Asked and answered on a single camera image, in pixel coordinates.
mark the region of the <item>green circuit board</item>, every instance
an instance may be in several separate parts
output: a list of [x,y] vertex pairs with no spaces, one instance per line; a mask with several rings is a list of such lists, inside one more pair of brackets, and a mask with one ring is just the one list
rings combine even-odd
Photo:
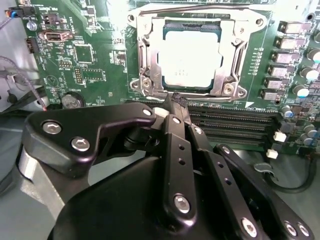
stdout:
[[[226,102],[192,100],[189,104],[213,109],[246,110],[247,115],[252,112],[278,113],[287,105],[295,107],[292,110],[294,116],[287,121],[299,124],[294,127],[282,148],[285,153],[295,153],[304,145],[300,135],[304,133],[305,126],[313,124],[316,128],[320,127],[320,82],[317,83],[317,79],[309,81],[299,75],[305,66],[320,69],[318,63],[306,57],[310,49],[320,45],[314,41],[314,36],[319,32],[316,11],[319,3],[317,0],[308,0],[289,7],[299,12],[296,21],[311,24],[308,31],[297,35],[279,32],[281,21],[287,21],[287,15],[290,14],[281,14],[279,11],[284,2],[285,0],[18,0],[17,4],[33,6],[36,10],[36,15],[26,16],[22,21],[26,26],[27,36],[36,39],[38,51],[36,50],[34,57],[49,101],[60,104],[66,93],[75,92],[83,97],[87,107],[127,101],[150,102],[130,88],[130,81],[139,78],[139,61],[137,30],[128,25],[128,11],[150,3],[261,6],[262,10],[256,11],[266,17],[267,24],[264,29],[251,34],[240,75],[240,84],[247,90],[246,97]],[[29,22],[36,23],[36,31],[27,27]],[[68,30],[71,36],[67,36],[62,42],[49,42],[44,37],[48,30]],[[270,64],[274,64],[272,54],[277,49],[275,41],[278,37],[305,41],[300,47],[290,51],[298,53],[299,58],[289,64],[291,70],[285,75],[286,82],[277,89],[279,94],[268,99],[262,96],[262,90],[266,89],[266,77],[270,77]],[[308,97],[297,97],[293,93],[293,88],[299,84],[309,89]],[[308,147],[318,147],[317,137],[318,134]],[[241,149],[263,148],[261,144],[250,145],[237,140],[226,142]]]

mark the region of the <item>cpu socket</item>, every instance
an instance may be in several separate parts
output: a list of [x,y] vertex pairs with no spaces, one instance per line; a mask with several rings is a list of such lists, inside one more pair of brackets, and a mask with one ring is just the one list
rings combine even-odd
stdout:
[[246,97],[240,75],[248,42],[266,27],[267,18],[248,8],[192,6],[151,3],[128,13],[128,24],[137,31],[139,62],[139,78],[130,88],[160,100],[172,92],[208,102]]

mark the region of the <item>motherboard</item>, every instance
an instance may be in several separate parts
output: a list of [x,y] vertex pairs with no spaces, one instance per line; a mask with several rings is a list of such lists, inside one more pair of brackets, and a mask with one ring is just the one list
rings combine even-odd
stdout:
[[18,0],[52,104],[188,100],[214,143],[319,149],[319,0]]

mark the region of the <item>capacitor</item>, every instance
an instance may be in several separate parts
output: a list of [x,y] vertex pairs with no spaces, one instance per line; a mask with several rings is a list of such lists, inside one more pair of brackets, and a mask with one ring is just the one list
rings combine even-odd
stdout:
[[299,98],[305,98],[309,95],[309,90],[306,89],[303,85],[295,86],[292,92],[296,94]]
[[320,44],[320,32],[318,32],[313,39],[316,43]]
[[62,98],[61,103],[65,109],[78,109],[85,106],[84,98],[77,92],[69,91]]
[[305,133],[300,136],[300,139],[302,140],[303,144],[306,146],[310,146],[314,141],[311,137],[308,137],[308,135]]
[[316,64],[320,63],[320,49],[315,48],[312,49],[308,54],[306,55],[308,59],[314,61]]
[[288,105],[281,108],[281,113],[285,118],[292,118],[294,116],[294,113],[291,111],[290,107]]
[[26,28],[32,32],[35,32],[38,29],[38,25],[34,21],[28,21],[26,23]]
[[309,81],[314,81],[318,79],[319,72],[312,67],[307,66],[300,71],[300,76],[306,78]]
[[315,129],[315,126],[311,124],[304,128],[304,132],[309,138],[314,138],[318,131]]

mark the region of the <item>metal socket frame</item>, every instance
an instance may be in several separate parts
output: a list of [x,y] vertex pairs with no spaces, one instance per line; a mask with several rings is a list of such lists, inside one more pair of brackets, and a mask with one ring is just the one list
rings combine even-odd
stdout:
[[157,13],[141,15],[147,10],[169,9],[185,7],[186,5],[147,4],[128,12],[128,24],[137,30],[137,46],[139,61],[139,78],[130,82],[130,88],[145,97],[164,99],[170,90],[165,89],[162,83],[162,69],[158,65],[157,56],[163,42],[163,27],[166,21],[192,22],[210,21],[219,22],[221,37],[219,54],[223,57],[222,66],[215,71],[212,89],[206,93],[182,93],[190,100],[212,102],[229,102],[243,99],[247,90],[239,85],[240,75],[244,64],[248,42],[252,33],[264,29],[267,18],[250,9],[206,9],[179,11],[179,13],[218,14],[229,15],[228,19],[221,18],[177,18],[162,17]]

